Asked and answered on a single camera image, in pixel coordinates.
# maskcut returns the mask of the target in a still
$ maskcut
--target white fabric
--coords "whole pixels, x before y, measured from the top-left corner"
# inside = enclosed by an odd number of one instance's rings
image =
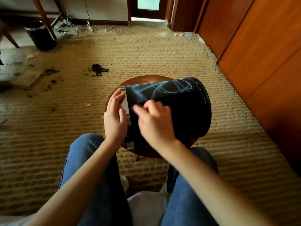
[[[133,226],[159,226],[168,204],[169,194],[142,191],[128,198]],[[0,226],[24,226],[33,215],[0,216]]]

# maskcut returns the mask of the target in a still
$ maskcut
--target jeans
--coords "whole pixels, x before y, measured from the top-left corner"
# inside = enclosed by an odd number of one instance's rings
[[[75,174],[103,141],[104,138],[100,135],[84,134],[71,144],[59,188]],[[218,173],[217,164],[207,150],[201,147],[190,150]],[[190,185],[171,165],[168,171],[167,190],[172,191],[172,194],[162,219],[162,226],[217,225]],[[116,155],[106,167],[78,225],[132,225],[132,216],[120,181]]]

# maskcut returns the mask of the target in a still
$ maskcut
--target person's right arm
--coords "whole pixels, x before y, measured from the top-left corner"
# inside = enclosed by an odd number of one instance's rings
[[[150,100],[143,108],[133,106],[133,111],[145,140],[186,179],[220,226],[275,225],[176,139],[170,107]]]

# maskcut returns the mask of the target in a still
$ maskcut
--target trash can rim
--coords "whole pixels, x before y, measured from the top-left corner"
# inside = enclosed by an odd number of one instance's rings
[[[40,23],[42,23],[43,25],[40,26],[40,27],[37,27],[37,28],[35,28],[35,27],[29,27],[29,28],[28,28],[28,27],[25,27],[25,26],[24,26],[25,30],[27,30],[27,31],[37,31],[37,30],[41,30],[41,29],[46,28],[45,23],[44,23],[43,21],[40,21],[40,20],[33,20],[33,21],[30,21],[30,22],[27,22],[27,24],[32,23],[32,22],[40,22]]]

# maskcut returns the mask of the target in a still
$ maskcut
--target patterned carpet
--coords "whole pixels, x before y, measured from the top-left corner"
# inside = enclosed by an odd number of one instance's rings
[[[0,125],[0,215],[34,213],[56,192],[70,144],[84,133],[104,135],[105,102],[117,85],[135,76],[164,75],[192,76],[205,85],[212,123],[195,146],[211,152],[220,175],[279,225],[300,225],[300,178],[198,35],[174,36],[164,28],[104,29],[70,35],[51,52],[28,60],[34,68],[53,67],[60,72],[41,76],[30,91],[12,89],[0,94],[0,118],[7,120]],[[33,46],[22,49],[35,50]],[[92,76],[88,71],[92,64],[110,71]],[[166,161],[141,157],[133,163],[132,153],[124,149],[117,157],[120,173],[130,182],[129,194],[160,190],[167,176]]]

